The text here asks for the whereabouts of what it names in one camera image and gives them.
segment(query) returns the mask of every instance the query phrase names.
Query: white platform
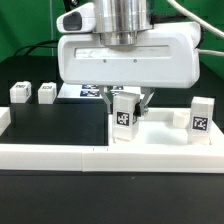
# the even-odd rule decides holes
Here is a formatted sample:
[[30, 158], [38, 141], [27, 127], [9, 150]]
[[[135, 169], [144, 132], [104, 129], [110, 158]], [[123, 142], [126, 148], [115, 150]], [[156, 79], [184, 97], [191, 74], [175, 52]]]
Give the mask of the white platform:
[[175, 129], [174, 110], [153, 109], [133, 142], [109, 146], [0, 145], [0, 169], [224, 173], [224, 135], [213, 123], [211, 145], [187, 145]]

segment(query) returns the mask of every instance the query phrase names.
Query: cable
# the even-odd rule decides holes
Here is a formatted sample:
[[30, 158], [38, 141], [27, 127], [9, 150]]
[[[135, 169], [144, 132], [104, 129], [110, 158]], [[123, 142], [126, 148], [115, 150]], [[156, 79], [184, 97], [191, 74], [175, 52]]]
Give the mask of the cable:
[[211, 51], [211, 50], [201, 50], [201, 49], [198, 49], [198, 53], [199, 54], [207, 54], [207, 55], [224, 57], [224, 52], [221, 52], [221, 51]]
[[48, 40], [48, 41], [44, 41], [44, 42], [40, 42], [32, 47], [30, 47], [30, 49], [24, 54], [24, 56], [28, 56], [32, 51], [34, 51], [36, 48], [38, 48], [38, 46], [43, 46], [46, 44], [57, 44], [58, 40]]
[[205, 22], [195, 14], [191, 13], [187, 9], [185, 9], [183, 6], [181, 6], [179, 3], [177, 3], [175, 0], [166, 0], [168, 3], [170, 3], [175, 9], [177, 9], [180, 13], [187, 16], [188, 18], [192, 19], [193, 21], [199, 23], [202, 27], [209, 30], [213, 34], [221, 37], [224, 39], [224, 32], [221, 30], [215, 28], [214, 26], [210, 25], [209, 23]]
[[14, 56], [17, 56], [17, 54], [26, 49], [26, 48], [32, 48], [32, 47], [35, 47], [35, 48], [57, 48], [56, 46], [44, 46], [44, 45], [29, 45], [29, 46], [25, 46], [25, 47], [22, 47], [20, 48], [19, 50], [17, 50], [15, 53], [14, 53]]

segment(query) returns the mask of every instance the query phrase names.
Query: white cable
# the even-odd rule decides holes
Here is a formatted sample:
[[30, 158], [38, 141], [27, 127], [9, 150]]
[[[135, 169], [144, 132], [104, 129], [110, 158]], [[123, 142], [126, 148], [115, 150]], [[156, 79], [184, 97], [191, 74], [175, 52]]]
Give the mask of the white cable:
[[205, 29], [209, 30], [213, 34], [215, 34], [215, 35], [217, 35], [217, 36], [219, 36], [219, 37], [224, 39], [224, 32], [222, 32], [221, 30], [215, 28], [214, 26], [212, 26], [209, 23], [205, 22], [204, 20], [202, 20], [201, 18], [199, 18], [195, 14], [191, 13], [190, 11], [188, 11], [187, 9], [182, 7], [180, 4], [178, 4], [175, 0], [166, 0], [166, 1], [168, 3], [170, 3], [175, 9], [177, 9], [183, 15], [185, 15], [188, 18], [192, 19], [193, 21], [199, 23], [202, 27], [204, 27]]
[[224, 57], [224, 52], [220, 52], [220, 51], [211, 51], [211, 50], [200, 50], [200, 49], [198, 49], [198, 53], [199, 54], [208, 54], [208, 55]]

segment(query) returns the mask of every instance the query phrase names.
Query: black table surface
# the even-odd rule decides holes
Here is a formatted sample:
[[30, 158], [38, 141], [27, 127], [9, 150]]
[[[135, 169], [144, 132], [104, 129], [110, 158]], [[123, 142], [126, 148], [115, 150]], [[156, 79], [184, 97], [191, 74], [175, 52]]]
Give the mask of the black table surface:
[[[205, 66], [201, 67], [201, 71], [201, 79], [190, 90], [157, 90], [151, 106], [189, 107], [194, 95], [215, 97], [214, 119], [223, 128], [223, 81]], [[43, 81], [56, 80], [60, 88], [57, 58], [9, 58], [0, 64], [0, 79], [0, 105], [12, 108], [12, 128], [24, 126], [24, 120], [18, 121], [24, 113], [26, 116], [33, 114], [34, 117], [39, 117], [42, 113], [45, 116], [45, 120], [39, 121], [39, 125], [38, 122], [31, 121], [36, 129], [31, 130], [28, 126], [21, 131], [20, 137], [19, 132], [8, 129], [3, 135], [5, 139], [11, 136], [11, 140], [17, 143], [24, 139], [28, 139], [27, 143], [35, 143], [35, 134], [39, 133], [37, 130], [48, 128], [43, 126], [48, 120], [48, 125], [57, 120], [58, 125], [63, 126], [59, 116], [63, 113], [63, 107], [69, 113], [76, 114], [80, 106], [83, 108], [74, 118], [74, 123], [78, 122], [79, 127], [82, 126], [81, 114], [86, 111], [84, 117], [92, 120], [98, 118], [101, 125], [87, 127], [88, 130], [97, 131], [97, 128], [103, 127], [107, 129], [105, 105], [102, 103], [88, 106], [85, 102], [79, 102], [77, 105], [68, 103], [41, 107], [36, 104], [34, 93], [32, 101], [25, 106], [9, 104], [8, 89], [16, 81], [30, 80], [34, 92]], [[100, 116], [91, 117], [88, 112], [90, 110], [98, 111]], [[57, 141], [46, 130], [46, 133], [41, 134], [43, 142], [47, 139], [50, 139], [49, 144]], [[95, 144], [107, 144], [106, 134], [102, 132]], [[66, 134], [64, 140], [60, 140], [64, 144], [70, 144], [65, 137]], [[74, 138], [81, 144], [82, 137], [86, 138], [79, 133]], [[224, 220], [223, 209], [223, 174], [0, 171], [1, 224], [220, 224]]]

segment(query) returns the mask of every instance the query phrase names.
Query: white plastic part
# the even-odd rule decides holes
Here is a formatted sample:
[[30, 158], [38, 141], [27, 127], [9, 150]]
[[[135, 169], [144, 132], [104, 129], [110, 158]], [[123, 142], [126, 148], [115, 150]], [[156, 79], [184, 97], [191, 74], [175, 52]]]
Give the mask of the white plastic part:
[[187, 144], [187, 131], [172, 125], [176, 110], [183, 109], [150, 108], [127, 144], [113, 143], [111, 134], [101, 147], [0, 144], [0, 169], [224, 173], [223, 133], [212, 122], [211, 145]]
[[140, 95], [120, 92], [113, 100], [113, 138], [132, 140], [138, 133], [139, 121], [134, 115]]
[[191, 104], [191, 118], [188, 130], [189, 144], [210, 144], [210, 131], [215, 100], [194, 97]]
[[175, 111], [173, 114], [173, 126], [175, 128], [187, 128], [190, 121], [190, 110]]
[[65, 35], [58, 45], [61, 78], [77, 85], [191, 87], [200, 73], [195, 49], [200, 27], [167, 26], [139, 32], [134, 46], [106, 48], [98, 34]]
[[9, 107], [0, 107], [0, 136], [11, 123]]
[[10, 100], [11, 103], [26, 103], [26, 101], [31, 96], [31, 83], [24, 81], [24, 82], [17, 82], [11, 89], [10, 89]]
[[43, 83], [38, 90], [38, 102], [39, 104], [53, 104], [57, 96], [56, 83], [49, 82]]
[[[63, 26], [63, 20], [66, 16], [79, 12], [82, 17], [82, 28], [79, 31], [67, 31]], [[96, 27], [95, 10], [92, 2], [86, 3], [83, 6], [65, 13], [57, 19], [57, 28], [61, 33], [88, 33], [92, 32]]]

